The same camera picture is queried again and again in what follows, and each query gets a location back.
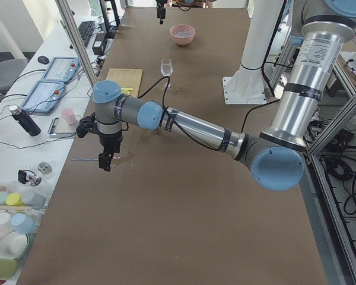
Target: black mouse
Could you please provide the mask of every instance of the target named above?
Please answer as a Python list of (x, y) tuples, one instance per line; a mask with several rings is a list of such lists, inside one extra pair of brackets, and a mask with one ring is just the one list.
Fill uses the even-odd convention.
[(49, 63), (49, 59), (47, 57), (45, 57), (44, 55), (41, 55), (38, 57), (38, 62), (40, 64), (48, 64)]

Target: wine glass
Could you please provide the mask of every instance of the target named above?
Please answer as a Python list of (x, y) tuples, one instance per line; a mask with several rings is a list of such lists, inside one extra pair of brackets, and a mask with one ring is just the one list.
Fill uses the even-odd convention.
[(171, 62), (170, 58), (164, 58), (161, 61), (161, 73), (163, 76), (171, 76), (173, 74), (173, 64)]

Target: black box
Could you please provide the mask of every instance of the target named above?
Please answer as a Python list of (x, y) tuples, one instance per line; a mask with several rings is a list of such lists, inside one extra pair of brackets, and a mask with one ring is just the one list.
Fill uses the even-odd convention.
[(104, 55), (106, 50), (107, 39), (106, 34), (97, 34), (93, 44), (93, 52), (95, 55)]

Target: black keyboard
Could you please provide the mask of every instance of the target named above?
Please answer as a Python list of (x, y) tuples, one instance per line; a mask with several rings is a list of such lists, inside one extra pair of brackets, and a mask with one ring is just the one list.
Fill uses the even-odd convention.
[(95, 21), (84, 21), (78, 27), (78, 31), (81, 34), (84, 46), (88, 46), (90, 38), (92, 36), (93, 30), (95, 27)]

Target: gray chair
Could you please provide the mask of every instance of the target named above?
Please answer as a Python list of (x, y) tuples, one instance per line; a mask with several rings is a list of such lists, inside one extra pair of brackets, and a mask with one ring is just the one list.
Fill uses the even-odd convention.
[(5, 94), (13, 85), (16, 78), (27, 66), (26, 58), (10, 59), (0, 62), (0, 93)]

